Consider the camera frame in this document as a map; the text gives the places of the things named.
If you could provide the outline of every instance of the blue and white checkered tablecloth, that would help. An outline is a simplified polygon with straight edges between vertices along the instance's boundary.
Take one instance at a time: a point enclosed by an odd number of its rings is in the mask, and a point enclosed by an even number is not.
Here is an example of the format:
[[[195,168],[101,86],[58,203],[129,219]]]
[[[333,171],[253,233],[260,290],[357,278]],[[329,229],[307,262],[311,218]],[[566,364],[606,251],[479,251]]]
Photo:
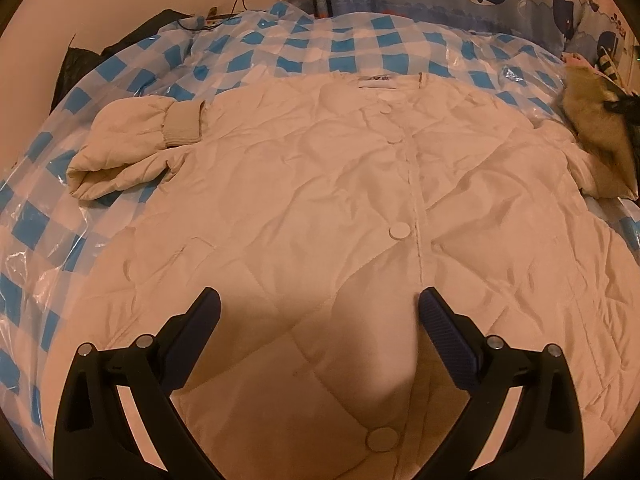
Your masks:
[[[140,214],[158,185],[91,204],[66,192],[66,167],[105,105],[148,94],[213,100],[263,74],[429,72],[492,92],[532,120],[560,120],[552,103],[562,88],[561,61],[513,36],[383,14],[314,20],[284,2],[267,12],[244,12],[214,30],[186,30],[202,23],[171,24],[88,74],[0,180],[0,407],[49,470],[39,388],[52,338],[72,308],[91,308],[74,304],[96,256]],[[640,249],[636,224],[626,226],[626,217],[618,216],[619,231]]]

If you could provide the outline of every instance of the black fabric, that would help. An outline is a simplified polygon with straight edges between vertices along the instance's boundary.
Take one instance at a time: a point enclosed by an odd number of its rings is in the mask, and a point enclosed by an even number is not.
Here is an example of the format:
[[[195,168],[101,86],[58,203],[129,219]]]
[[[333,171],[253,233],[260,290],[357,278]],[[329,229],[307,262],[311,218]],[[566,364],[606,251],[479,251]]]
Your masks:
[[[111,56],[119,53],[128,46],[148,38],[158,33],[158,30],[169,23],[183,18],[188,18],[188,14],[177,12],[176,10],[166,9],[147,20],[140,25],[132,33],[122,38],[118,43],[114,43],[105,48],[101,54],[96,54],[91,50],[84,48],[70,47],[66,51],[65,59],[62,62],[58,80],[56,81],[56,89],[53,92],[51,101],[51,111],[64,99],[69,91],[91,70],[96,68],[100,63],[109,59]]]

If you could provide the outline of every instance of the jacket sleeve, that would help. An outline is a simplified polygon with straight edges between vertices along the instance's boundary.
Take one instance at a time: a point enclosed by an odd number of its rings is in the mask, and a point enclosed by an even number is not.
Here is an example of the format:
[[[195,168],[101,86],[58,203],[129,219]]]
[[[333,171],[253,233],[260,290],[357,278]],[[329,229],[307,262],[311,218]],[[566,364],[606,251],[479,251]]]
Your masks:
[[[201,139],[204,101],[164,96],[114,101],[96,116],[85,144],[66,170],[69,193],[94,200],[177,171]]]

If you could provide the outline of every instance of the ribbed cuff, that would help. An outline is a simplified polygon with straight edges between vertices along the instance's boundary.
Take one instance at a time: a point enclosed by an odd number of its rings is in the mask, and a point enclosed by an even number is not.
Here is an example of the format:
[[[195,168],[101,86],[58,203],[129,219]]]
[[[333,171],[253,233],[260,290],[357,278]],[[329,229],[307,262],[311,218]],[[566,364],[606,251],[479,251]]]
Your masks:
[[[204,99],[199,99],[175,102],[169,107],[162,127],[162,137],[168,148],[195,144],[200,141],[202,138],[200,111],[203,104]]]

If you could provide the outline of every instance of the cable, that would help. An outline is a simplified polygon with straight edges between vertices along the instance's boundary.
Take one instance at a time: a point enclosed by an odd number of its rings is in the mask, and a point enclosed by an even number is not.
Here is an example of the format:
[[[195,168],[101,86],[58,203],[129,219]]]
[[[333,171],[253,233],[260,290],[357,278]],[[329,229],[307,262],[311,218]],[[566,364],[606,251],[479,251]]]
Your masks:
[[[189,32],[200,32],[201,30],[213,30],[214,28],[219,27],[229,19],[238,15],[236,13],[236,5],[238,4],[238,1],[242,1],[242,7],[244,8],[244,10],[248,10],[246,8],[246,3],[244,2],[244,0],[235,0],[234,6],[232,7],[231,12],[229,14],[220,14],[219,16],[215,16],[216,18],[223,18],[223,20],[221,22],[214,23],[213,25],[207,25],[207,27],[203,26],[201,28],[189,28],[189,27],[185,27],[182,23],[180,23],[180,20],[177,20],[176,23],[182,30],[188,30]]]

